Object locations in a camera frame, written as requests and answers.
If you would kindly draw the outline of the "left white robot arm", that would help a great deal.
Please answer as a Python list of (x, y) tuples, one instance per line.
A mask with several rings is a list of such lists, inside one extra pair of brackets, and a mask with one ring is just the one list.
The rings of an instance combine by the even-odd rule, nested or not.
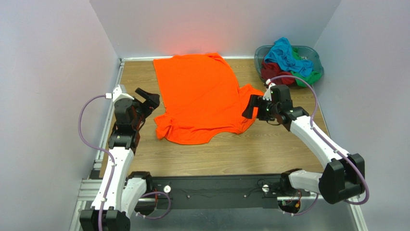
[(123, 85), (104, 95), (114, 104), (115, 123), (108, 140), (109, 157), (99, 191), (90, 209), (80, 213), (84, 231), (129, 231), (130, 217), (138, 200), (152, 190), (149, 172), (128, 169), (140, 140), (140, 130), (146, 118), (159, 106), (159, 95), (140, 88), (135, 90), (143, 102), (129, 95)]

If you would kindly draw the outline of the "orange t shirt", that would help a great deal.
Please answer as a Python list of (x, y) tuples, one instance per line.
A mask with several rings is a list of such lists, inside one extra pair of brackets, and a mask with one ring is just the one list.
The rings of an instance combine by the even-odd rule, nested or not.
[(222, 132), (241, 134), (255, 121), (245, 118), (252, 85), (240, 86), (218, 54), (186, 54), (155, 59), (154, 69), (165, 112), (155, 118), (156, 137), (183, 145), (208, 143)]

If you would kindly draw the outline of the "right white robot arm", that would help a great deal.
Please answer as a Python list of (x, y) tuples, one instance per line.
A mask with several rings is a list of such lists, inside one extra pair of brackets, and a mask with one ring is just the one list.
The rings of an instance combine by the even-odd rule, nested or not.
[(242, 116), (277, 121), (297, 136), (321, 163), (322, 173), (298, 168), (282, 173), (280, 189), (284, 193), (307, 190), (320, 194), (329, 204), (349, 201), (361, 194), (365, 198), (359, 203), (368, 201), (364, 158), (341, 148), (315, 124), (312, 115), (302, 107), (295, 107), (286, 85), (270, 84), (264, 95), (251, 95)]

